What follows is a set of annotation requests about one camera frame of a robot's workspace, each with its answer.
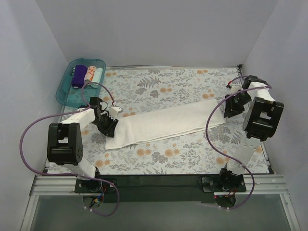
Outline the white towel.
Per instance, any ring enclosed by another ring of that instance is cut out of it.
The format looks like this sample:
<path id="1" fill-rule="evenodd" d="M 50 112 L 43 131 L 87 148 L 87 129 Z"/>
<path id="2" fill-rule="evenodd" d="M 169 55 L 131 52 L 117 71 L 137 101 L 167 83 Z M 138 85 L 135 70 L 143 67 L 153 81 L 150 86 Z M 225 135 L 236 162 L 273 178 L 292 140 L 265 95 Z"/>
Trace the white towel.
<path id="1" fill-rule="evenodd" d="M 216 99 L 210 99 L 120 118 L 114 137 L 106 138 L 105 149 L 119 149 L 205 130 L 217 104 Z"/>

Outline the purple towel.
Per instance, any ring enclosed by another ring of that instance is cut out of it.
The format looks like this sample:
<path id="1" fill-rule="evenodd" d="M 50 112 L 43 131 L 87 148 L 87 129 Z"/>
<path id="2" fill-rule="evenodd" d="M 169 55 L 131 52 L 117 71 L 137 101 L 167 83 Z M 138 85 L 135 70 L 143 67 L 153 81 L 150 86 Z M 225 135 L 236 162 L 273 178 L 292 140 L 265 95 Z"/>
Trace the purple towel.
<path id="1" fill-rule="evenodd" d="M 72 87 L 73 88 L 82 88 L 84 86 L 84 78 L 87 72 L 87 67 L 84 65 L 76 65 L 75 66 L 75 71 L 74 71 L 74 75 L 72 78 Z"/>

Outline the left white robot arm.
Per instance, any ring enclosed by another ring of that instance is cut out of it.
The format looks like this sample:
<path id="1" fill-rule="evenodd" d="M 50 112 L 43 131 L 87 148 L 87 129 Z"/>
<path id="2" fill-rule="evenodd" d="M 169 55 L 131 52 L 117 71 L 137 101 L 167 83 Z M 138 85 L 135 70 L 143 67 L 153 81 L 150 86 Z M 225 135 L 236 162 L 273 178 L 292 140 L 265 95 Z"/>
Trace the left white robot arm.
<path id="1" fill-rule="evenodd" d="M 83 156 L 81 132 L 87 125 L 94 124 L 101 134 L 113 138 L 121 111 L 122 108 L 115 105 L 108 110 L 103 109 L 103 100 L 91 97 L 89 108 L 82 106 L 68 119 L 51 123 L 48 130 L 48 161 L 76 174 L 80 179 L 79 186 L 86 191 L 105 192 L 108 183 L 102 182 L 98 168 Z"/>

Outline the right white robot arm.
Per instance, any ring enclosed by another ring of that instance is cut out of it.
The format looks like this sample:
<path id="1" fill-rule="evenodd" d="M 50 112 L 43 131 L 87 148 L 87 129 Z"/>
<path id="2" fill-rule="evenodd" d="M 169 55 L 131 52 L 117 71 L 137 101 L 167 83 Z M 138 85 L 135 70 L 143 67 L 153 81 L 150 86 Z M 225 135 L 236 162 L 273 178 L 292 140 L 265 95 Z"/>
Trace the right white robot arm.
<path id="1" fill-rule="evenodd" d="M 234 96 L 225 96 L 224 117 L 237 116 L 244 112 L 244 105 L 250 103 L 250 106 L 243 122 L 244 135 L 233 159 L 219 173 L 218 187 L 225 192 L 244 184 L 244 167 L 255 150 L 275 134 L 284 110 L 284 104 L 271 97 L 268 83 L 256 76 L 245 77 L 238 92 Z"/>

